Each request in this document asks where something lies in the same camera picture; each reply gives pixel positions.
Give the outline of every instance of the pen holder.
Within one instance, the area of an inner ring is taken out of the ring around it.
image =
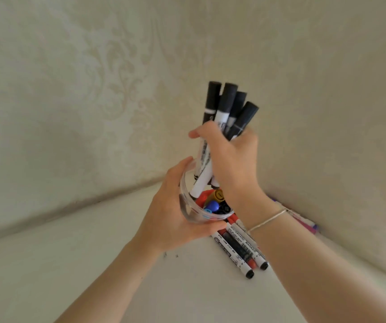
[[[233,211],[227,214],[215,214],[206,212],[203,208],[198,206],[195,201],[191,198],[189,194],[190,188],[194,184],[193,172],[196,168],[196,160],[190,162],[190,164],[185,169],[181,181],[179,182],[179,187],[181,193],[179,194],[179,204],[181,206],[181,212],[184,214],[184,217],[194,223],[204,223],[209,220],[224,220],[233,214]],[[191,183],[186,183],[186,176],[190,176]]]

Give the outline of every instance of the wallpaper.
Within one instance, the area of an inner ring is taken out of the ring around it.
[[[0,227],[195,155],[209,80],[260,106],[262,187],[386,271],[386,0],[0,0]]]

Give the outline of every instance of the barcode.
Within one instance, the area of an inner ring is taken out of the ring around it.
[[[248,255],[253,256],[252,251],[246,245],[242,244],[241,246],[248,253]]]

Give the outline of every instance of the bracelet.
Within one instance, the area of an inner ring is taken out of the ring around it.
[[[278,212],[277,214],[275,214],[275,215],[274,215],[273,217],[271,217],[270,219],[267,219],[267,220],[263,221],[262,223],[259,223],[259,224],[256,225],[255,227],[249,229],[249,230],[247,231],[247,233],[251,233],[251,231],[253,231],[253,230],[257,229],[257,228],[260,228],[261,226],[264,226],[266,223],[271,222],[273,219],[276,219],[277,217],[279,217],[281,214],[283,214],[283,213],[285,213],[285,212],[287,212],[287,209],[284,209],[284,210],[282,210],[281,212]]]

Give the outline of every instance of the person's right arm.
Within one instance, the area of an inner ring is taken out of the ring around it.
[[[250,229],[281,211],[260,189],[257,136],[228,142],[214,122],[189,133],[211,149],[213,172],[228,204]],[[386,293],[287,214],[252,231],[287,293],[309,323],[386,322]]]

